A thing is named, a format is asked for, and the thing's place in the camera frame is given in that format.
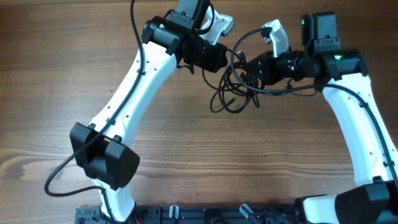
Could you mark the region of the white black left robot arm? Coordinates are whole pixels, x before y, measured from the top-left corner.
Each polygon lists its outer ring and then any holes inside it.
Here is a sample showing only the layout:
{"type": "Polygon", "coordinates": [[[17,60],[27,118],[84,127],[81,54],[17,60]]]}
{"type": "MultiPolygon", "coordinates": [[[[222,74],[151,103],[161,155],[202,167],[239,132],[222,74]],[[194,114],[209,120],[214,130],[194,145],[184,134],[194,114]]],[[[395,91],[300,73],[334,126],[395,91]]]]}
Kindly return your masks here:
{"type": "Polygon", "coordinates": [[[180,1],[143,27],[130,70],[106,106],[84,126],[70,132],[76,163],[99,191],[99,223],[134,223],[136,203],[130,181],[140,163],[130,148],[139,122],[164,81],[178,68],[217,72],[228,63],[219,43],[234,25],[209,1],[180,1]]]}

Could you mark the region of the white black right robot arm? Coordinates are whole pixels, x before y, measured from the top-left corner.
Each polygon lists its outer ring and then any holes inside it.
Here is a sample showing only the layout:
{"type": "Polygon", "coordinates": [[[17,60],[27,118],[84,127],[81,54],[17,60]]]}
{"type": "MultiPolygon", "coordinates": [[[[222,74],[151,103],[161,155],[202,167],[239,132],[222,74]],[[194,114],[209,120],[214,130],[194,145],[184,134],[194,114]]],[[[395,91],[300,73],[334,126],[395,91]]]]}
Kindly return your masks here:
{"type": "Polygon", "coordinates": [[[298,198],[289,214],[299,223],[396,223],[397,149],[381,118],[366,63],[357,49],[342,49],[333,12],[302,16],[303,51],[293,51],[278,20],[259,33],[273,49],[251,60],[248,74],[269,94],[285,78],[313,79],[331,106],[349,149],[356,187],[338,195],[298,198]]]}

